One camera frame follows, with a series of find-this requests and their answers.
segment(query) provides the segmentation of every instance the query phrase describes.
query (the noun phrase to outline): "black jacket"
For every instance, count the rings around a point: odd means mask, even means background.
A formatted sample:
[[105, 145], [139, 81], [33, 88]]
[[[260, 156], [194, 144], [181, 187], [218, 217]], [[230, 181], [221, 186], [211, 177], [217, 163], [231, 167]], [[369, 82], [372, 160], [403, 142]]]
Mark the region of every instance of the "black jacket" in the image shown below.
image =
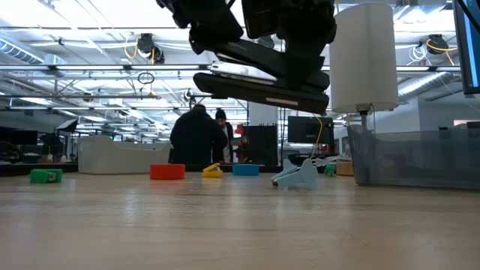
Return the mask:
[[214, 149], [213, 151], [213, 161], [214, 162], [230, 162], [233, 163], [233, 146], [232, 146], [232, 140], [233, 140], [233, 127], [232, 125], [227, 122], [225, 124], [226, 126], [226, 132], [228, 133], [228, 148], [230, 150], [230, 160], [224, 160], [224, 149]]
[[184, 113], [175, 123], [170, 141], [174, 164], [209, 165], [212, 152], [227, 145], [224, 131], [201, 109]]

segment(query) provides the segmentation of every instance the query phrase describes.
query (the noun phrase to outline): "ceiling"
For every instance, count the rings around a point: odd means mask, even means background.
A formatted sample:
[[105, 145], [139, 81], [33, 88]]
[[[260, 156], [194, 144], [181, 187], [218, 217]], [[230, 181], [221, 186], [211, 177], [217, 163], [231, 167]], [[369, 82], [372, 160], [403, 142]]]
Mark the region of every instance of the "ceiling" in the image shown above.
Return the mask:
[[[348, 8], [356, 2], [361, 1], [341, 1], [340, 9]], [[430, 2], [435, 2], [439, 8], [429, 14], [412, 12], [411, 16], [395, 21], [397, 66], [427, 65], [425, 61], [412, 62], [410, 53], [411, 49], [420, 40], [426, 40], [429, 34], [442, 34], [450, 46], [456, 46], [453, 11], [444, 9], [446, 0]], [[130, 54], [133, 54], [135, 40], [140, 34], [152, 33], [154, 41], [165, 54], [165, 64], [210, 65], [217, 60], [211, 52], [194, 54], [188, 44], [188, 29], [176, 28], [171, 13], [167, 9], [158, 7], [154, 0], [57, 0], [51, 1], [51, 4], [54, 8], [48, 8], [41, 3], [41, 0], [3, 1], [0, 4], [0, 38], [8, 38], [39, 56], [58, 56], [69, 65], [127, 65], [129, 63], [145, 65], [148, 62], [140, 56], [128, 58], [125, 55], [125, 47]], [[241, 1], [235, 2], [232, 12], [244, 25]], [[281, 42], [275, 37], [274, 41], [277, 44], [276, 47], [280, 49]], [[326, 57], [325, 64], [329, 65], [328, 48], [324, 50], [323, 55]], [[457, 65], [456, 52], [451, 55]], [[429, 55], [428, 59], [432, 65], [450, 65], [444, 55]], [[22, 65], [25, 63], [0, 53], [0, 64]], [[67, 76], [58, 78], [57, 86], [52, 78], [45, 77], [40, 72], [18, 71], [10, 72], [10, 75], [26, 80], [46, 91], [61, 89], [61, 93], [65, 96], [82, 95], [84, 92], [96, 95], [137, 95], [135, 98], [123, 98], [120, 101], [95, 99], [92, 102], [84, 100], [69, 102], [71, 106], [80, 107], [111, 106], [109, 102], [126, 107], [161, 107], [165, 110], [143, 111], [143, 117], [135, 117], [135, 115], [125, 117], [119, 115], [118, 111], [102, 113], [105, 118], [116, 120], [116, 122], [142, 124], [146, 123], [145, 119], [151, 119], [154, 122], [172, 125], [179, 117], [179, 112], [168, 109], [178, 107], [186, 110], [188, 103], [185, 102], [184, 94], [187, 90], [194, 95], [203, 95], [191, 79], [194, 73], [195, 71], [154, 72], [157, 78], [151, 85], [139, 83], [138, 73], [134, 72], [67, 72]], [[398, 80], [402, 82], [409, 78], [409, 74], [404, 74], [399, 76]], [[147, 95], [149, 92], [161, 98], [139, 98], [140, 94]], [[65, 105], [64, 101], [51, 100], [61, 105]], [[245, 101], [212, 100], [207, 97], [202, 100], [202, 103], [211, 108], [211, 114], [215, 113], [217, 107], [229, 108], [228, 118], [234, 122], [244, 122], [247, 118]]]

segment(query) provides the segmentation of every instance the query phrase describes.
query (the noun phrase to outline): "wooden table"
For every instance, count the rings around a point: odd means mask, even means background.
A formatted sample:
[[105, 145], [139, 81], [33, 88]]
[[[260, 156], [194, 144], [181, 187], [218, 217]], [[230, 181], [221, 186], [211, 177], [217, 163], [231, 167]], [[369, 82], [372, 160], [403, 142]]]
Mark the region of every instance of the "wooden table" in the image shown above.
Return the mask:
[[479, 269], [480, 193], [270, 175], [0, 180], [0, 269]]

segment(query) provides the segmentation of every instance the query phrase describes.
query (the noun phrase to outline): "person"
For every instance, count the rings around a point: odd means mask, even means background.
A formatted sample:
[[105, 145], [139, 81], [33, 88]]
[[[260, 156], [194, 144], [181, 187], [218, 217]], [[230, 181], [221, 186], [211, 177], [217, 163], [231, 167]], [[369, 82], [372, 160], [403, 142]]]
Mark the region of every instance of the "person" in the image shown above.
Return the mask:
[[197, 104], [175, 122], [170, 134], [173, 150], [171, 162], [186, 165], [209, 165], [212, 152], [221, 151], [227, 138], [205, 106]]
[[222, 128], [228, 141], [222, 151], [214, 152], [214, 159], [223, 163], [233, 163], [233, 127], [227, 122], [227, 114], [222, 109], [218, 109], [217, 113], [215, 113], [215, 120]]

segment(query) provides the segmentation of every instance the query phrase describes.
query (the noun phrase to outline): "cardboard box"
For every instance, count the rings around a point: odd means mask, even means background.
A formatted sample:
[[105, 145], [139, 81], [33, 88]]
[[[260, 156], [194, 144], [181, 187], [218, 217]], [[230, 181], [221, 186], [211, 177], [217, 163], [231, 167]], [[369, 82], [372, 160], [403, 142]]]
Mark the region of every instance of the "cardboard box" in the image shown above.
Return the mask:
[[337, 176], [353, 176], [352, 161], [337, 161]]

